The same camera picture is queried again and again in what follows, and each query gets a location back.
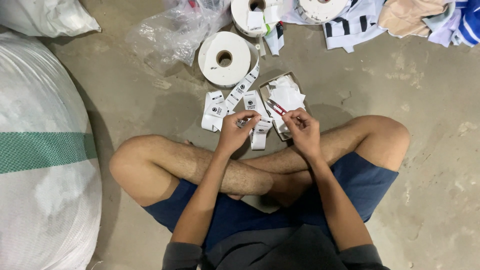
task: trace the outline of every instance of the person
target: person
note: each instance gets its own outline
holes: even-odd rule
[[[364,222],[398,175],[408,130],[362,116],[320,135],[297,109],[282,117],[294,146],[229,159],[259,119],[253,110],[226,116],[214,152],[144,135],[113,155],[116,181],[173,232],[163,269],[388,269]],[[238,200],[264,194],[282,207],[264,213]]]

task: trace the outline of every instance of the navy blue shorts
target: navy blue shorts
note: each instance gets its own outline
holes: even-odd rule
[[[371,164],[355,152],[340,158],[331,170],[364,222],[368,221],[398,175],[397,172]],[[196,188],[197,185],[180,179],[170,198],[144,209],[172,232]],[[316,185],[312,185],[290,207],[280,208],[270,214],[219,193],[204,248],[208,251],[234,233],[293,227],[304,223],[320,226],[325,235],[332,239]]]

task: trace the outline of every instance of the cardboard box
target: cardboard box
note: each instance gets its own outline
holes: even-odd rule
[[[300,89],[300,93],[301,94],[304,94],[305,93],[303,92],[302,88],[301,88],[301,85],[300,85],[300,82],[298,81],[297,77],[295,76],[295,74],[290,71],[290,72],[287,72],[287,73],[284,73],[280,76],[277,76],[271,80],[268,80],[267,82],[265,83],[262,83],[260,84],[259,86],[259,90],[260,90],[260,97],[262,98],[262,103],[264,104],[265,106],[265,101],[268,100],[268,98],[270,97],[270,93],[268,92],[268,89],[267,89],[267,85],[269,82],[271,81],[275,81],[276,79],[282,77],[282,76],[288,76],[290,79],[292,79],[292,81],[294,83],[296,83],[298,86],[299,86],[299,89]],[[308,105],[308,102],[307,102],[307,98],[305,97],[305,100],[303,101],[303,104],[305,105],[305,110],[308,112],[309,115],[312,115],[312,111],[310,110],[310,106]],[[285,133],[278,133],[278,130],[276,129],[276,124],[275,124],[275,121],[273,122],[273,126],[275,127],[275,131],[277,132],[278,136],[280,137],[280,139],[282,139],[282,141],[286,141],[290,138],[292,138],[290,132],[285,132]]]

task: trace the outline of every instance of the concrete floor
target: concrete floor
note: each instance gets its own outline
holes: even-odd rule
[[[108,160],[119,144],[154,133],[213,149],[219,136],[200,127],[205,93],[215,87],[196,63],[162,77],[124,42],[133,25],[163,10],[158,3],[84,0],[102,33],[43,40],[71,72],[96,138],[104,197],[91,266],[103,262],[95,270],[161,269],[171,235],[112,179]],[[380,114],[411,132],[400,176],[367,223],[385,265],[396,270],[478,267],[480,47],[444,48],[421,37],[382,34],[347,54],[327,51],[318,26],[287,25],[280,54],[268,52],[261,59],[253,87],[295,72],[322,129]],[[167,117],[172,111],[178,115]],[[270,132],[264,152],[248,151],[244,157],[283,147]]]

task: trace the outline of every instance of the dark gray shirt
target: dark gray shirt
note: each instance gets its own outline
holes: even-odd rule
[[[346,270],[345,264],[382,261],[374,245],[336,252],[333,243],[313,225],[236,233],[203,255],[193,244],[169,243],[164,270]]]

